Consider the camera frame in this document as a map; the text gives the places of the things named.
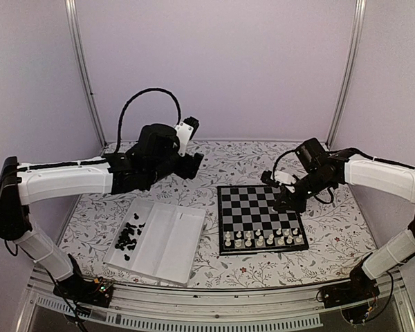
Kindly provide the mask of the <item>white plastic compartment tray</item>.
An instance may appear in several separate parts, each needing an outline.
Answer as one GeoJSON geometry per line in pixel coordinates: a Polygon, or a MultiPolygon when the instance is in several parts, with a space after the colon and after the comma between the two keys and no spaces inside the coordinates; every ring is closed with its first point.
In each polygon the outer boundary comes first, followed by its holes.
{"type": "Polygon", "coordinates": [[[198,250],[206,212],[202,209],[134,199],[124,219],[146,215],[146,225],[131,259],[116,253],[116,232],[103,262],[158,282],[186,286],[198,250]]]}

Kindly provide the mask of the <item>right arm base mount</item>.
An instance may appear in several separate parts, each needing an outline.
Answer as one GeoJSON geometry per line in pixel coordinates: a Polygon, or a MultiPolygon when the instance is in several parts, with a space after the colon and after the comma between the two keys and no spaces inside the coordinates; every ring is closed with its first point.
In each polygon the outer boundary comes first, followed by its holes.
{"type": "Polygon", "coordinates": [[[380,294],[376,281],[366,283],[346,281],[323,286],[319,289],[317,300],[325,308],[351,305],[342,309],[343,318],[351,324],[365,323],[376,307],[380,294]]]}

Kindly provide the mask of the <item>front aluminium rail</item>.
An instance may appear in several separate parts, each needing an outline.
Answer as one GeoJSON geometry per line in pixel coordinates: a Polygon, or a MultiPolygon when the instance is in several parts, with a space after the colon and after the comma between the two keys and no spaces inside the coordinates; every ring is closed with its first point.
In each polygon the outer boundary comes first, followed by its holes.
{"type": "Polygon", "coordinates": [[[415,331],[415,314],[398,272],[381,277],[367,322],[346,320],[364,302],[327,308],[319,285],[189,289],[117,283],[106,308],[65,302],[34,269],[18,331],[415,331]]]}

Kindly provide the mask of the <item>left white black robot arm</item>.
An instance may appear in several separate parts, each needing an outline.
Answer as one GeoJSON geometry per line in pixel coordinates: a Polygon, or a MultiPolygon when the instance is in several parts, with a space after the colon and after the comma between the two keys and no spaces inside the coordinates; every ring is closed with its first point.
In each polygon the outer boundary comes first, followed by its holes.
{"type": "Polygon", "coordinates": [[[0,239],[11,241],[41,264],[74,300],[82,300],[98,282],[82,276],[76,261],[30,222],[31,203],[80,194],[125,194],[149,191],[158,181],[177,175],[194,179],[203,155],[186,152],[198,129],[194,118],[175,127],[150,124],[126,152],[114,151],[86,160],[47,164],[5,159],[0,174],[0,239]]]}

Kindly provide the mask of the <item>pile of black chess pieces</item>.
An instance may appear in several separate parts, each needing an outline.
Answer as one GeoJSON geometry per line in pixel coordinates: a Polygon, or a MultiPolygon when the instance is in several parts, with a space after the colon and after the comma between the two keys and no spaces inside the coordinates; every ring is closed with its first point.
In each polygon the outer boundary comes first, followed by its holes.
{"type": "Polygon", "coordinates": [[[140,241],[140,237],[145,230],[146,215],[134,212],[125,219],[118,235],[116,236],[115,250],[120,253],[125,261],[129,261],[140,241]]]}

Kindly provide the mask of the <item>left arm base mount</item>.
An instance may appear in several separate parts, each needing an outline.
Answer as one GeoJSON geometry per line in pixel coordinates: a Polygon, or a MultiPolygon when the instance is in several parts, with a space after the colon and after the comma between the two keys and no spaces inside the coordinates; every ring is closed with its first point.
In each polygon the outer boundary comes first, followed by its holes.
{"type": "Polygon", "coordinates": [[[102,277],[90,280],[73,275],[57,282],[53,293],[74,302],[108,308],[113,296],[113,282],[102,277]]]}

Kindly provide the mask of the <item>white chess king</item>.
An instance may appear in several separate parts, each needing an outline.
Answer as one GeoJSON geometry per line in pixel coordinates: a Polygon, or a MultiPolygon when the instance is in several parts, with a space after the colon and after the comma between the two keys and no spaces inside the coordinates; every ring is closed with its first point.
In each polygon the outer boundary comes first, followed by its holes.
{"type": "Polygon", "coordinates": [[[256,240],[256,246],[259,247],[259,248],[263,247],[264,243],[265,243],[264,237],[262,235],[260,235],[258,237],[258,239],[256,240]]]}

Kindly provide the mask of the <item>floral patterned table mat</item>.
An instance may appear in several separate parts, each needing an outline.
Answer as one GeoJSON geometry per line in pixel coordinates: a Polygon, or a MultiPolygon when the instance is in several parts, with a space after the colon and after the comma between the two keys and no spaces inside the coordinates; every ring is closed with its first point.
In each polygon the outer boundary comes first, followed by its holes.
{"type": "Polygon", "coordinates": [[[184,181],[170,176],[147,192],[117,196],[83,196],[59,246],[73,255],[86,275],[98,275],[137,284],[149,279],[113,269],[104,262],[131,202],[136,198],[205,210],[199,249],[190,273],[190,288],[270,288],[317,284],[347,277],[349,271],[376,248],[369,227],[346,186],[311,199],[301,216],[308,250],[289,253],[221,256],[216,189],[220,185],[254,185],[274,163],[285,172],[303,176],[304,169],[291,154],[291,142],[197,141],[190,153],[204,159],[197,176],[184,181]]]}

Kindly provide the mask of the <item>black silver chess board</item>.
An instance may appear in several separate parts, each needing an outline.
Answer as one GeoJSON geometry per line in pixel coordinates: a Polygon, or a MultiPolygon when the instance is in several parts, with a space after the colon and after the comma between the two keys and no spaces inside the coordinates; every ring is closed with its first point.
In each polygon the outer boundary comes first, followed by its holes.
{"type": "Polygon", "coordinates": [[[219,254],[227,255],[249,255],[260,252],[297,252],[309,249],[308,239],[300,214],[295,211],[277,212],[273,209],[275,196],[279,193],[278,188],[265,185],[233,185],[218,186],[218,217],[219,217],[219,254]],[[276,235],[278,228],[282,229],[282,236],[276,235]],[[302,242],[297,243],[293,235],[293,229],[298,228],[298,235],[302,235],[302,242]],[[256,246],[259,236],[255,235],[257,229],[261,230],[265,243],[263,247],[256,246]],[[287,237],[284,230],[289,229],[293,236],[293,243],[286,243],[287,237]],[[246,248],[246,232],[252,232],[255,241],[254,248],[246,248]],[[225,233],[231,233],[231,246],[225,247],[225,233]],[[242,247],[234,247],[234,234],[242,232],[242,247]],[[274,235],[274,243],[269,246],[266,243],[270,234],[274,235]],[[284,246],[277,245],[277,239],[284,238],[284,246]]]}

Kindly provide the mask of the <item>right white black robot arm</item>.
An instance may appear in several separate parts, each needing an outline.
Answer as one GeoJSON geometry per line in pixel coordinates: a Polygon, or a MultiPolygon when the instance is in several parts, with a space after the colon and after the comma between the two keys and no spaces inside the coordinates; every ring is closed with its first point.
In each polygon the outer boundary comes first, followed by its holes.
{"type": "MultiPolygon", "coordinates": [[[[304,141],[292,150],[306,171],[303,178],[273,168],[262,180],[280,193],[274,210],[303,213],[309,198],[339,185],[367,187],[400,197],[415,205],[415,166],[370,156],[357,148],[327,151],[317,138],[304,141]]],[[[344,286],[344,296],[357,302],[375,280],[389,269],[415,255],[415,213],[406,229],[371,253],[355,267],[344,286]]]]}

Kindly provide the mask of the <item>left aluminium frame post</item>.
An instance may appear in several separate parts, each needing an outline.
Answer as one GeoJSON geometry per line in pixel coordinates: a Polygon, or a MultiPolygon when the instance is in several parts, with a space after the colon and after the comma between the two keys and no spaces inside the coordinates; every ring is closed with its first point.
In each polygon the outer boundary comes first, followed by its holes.
{"type": "Polygon", "coordinates": [[[84,47],[82,44],[82,36],[80,33],[80,25],[77,14],[76,1],[65,0],[66,18],[68,22],[68,28],[71,35],[71,41],[75,58],[77,62],[77,69],[80,76],[81,85],[84,92],[84,99],[89,111],[91,123],[93,125],[96,137],[102,148],[107,146],[107,139],[104,135],[103,126],[101,123],[98,109],[95,103],[93,88],[91,86],[91,80],[89,77],[89,71],[86,65],[86,59],[84,54],[84,47]]]}

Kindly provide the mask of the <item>aluminium frame post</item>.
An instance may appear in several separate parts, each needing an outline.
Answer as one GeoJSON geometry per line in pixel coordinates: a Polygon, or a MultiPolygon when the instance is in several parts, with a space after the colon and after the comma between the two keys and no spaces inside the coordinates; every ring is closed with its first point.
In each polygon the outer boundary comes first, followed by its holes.
{"type": "Polygon", "coordinates": [[[333,113],[331,126],[326,138],[326,146],[332,147],[335,143],[335,139],[338,134],[338,129],[342,122],[342,117],[344,113],[344,108],[347,103],[347,98],[349,95],[349,89],[353,77],[353,71],[356,66],[356,59],[358,55],[358,50],[360,46],[360,40],[362,37],[362,29],[365,17],[366,10],[366,0],[356,0],[355,1],[355,10],[353,15],[353,24],[351,28],[351,36],[349,40],[349,50],[347,55],[346,64],[344,67],[344,72],[342,76],[342,83],[340,85],[340,90],[338,93],[335,110],[333,113]]]}
{"type": "Polygon", "coordinates": [[[66,18],[68,22],[68,28],[71,35],[71,41],[75,58],[77,62],[77,69],[80,76],[81,85],[84,92],[84,99],[89,111],[91,123],[93,125],[96,137],[102,148],[107,146],[107,139],[104,135],[103,126],[101,123],[98,109],[95,103],[93,88],[91,86],[91,80],[89,77],[89,71],[86,65],[86,59],[84,54],[84,47],[82,44],[82,36],[80,33],[80,25],[77,14],[76,1],[65,0],[66,18]]]}

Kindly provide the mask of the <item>right aluminium frame post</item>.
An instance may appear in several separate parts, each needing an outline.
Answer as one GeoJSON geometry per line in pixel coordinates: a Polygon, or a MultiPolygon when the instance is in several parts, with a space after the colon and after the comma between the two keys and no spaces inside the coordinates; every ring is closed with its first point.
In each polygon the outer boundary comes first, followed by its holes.
{"type": "Polygon", "coordinates": [[[347,55],[346,64],[344,67],[344,72],[342,76],[342,83],[340,85],[340,90],[338,93],[335,110],[333,113],[331,126],[326,138],[326,146],[332,147],[335,143],[335,139],[338,134],[338,129],[342,122],[342,117],[344,113],[344,108],[347,103],[347,98],[349,95],[349,89],[353,77],[353,71],[356,66],[356,59],[358,55],[358,50],[360,46],[360,40],[362,37],[362,29],[365,17],[366,10],[366,0],[356,0],[355,1],[355,10],[353,15],[353,24],[351,28],[351,36],[349,40],[349,50],[347,55]]]}

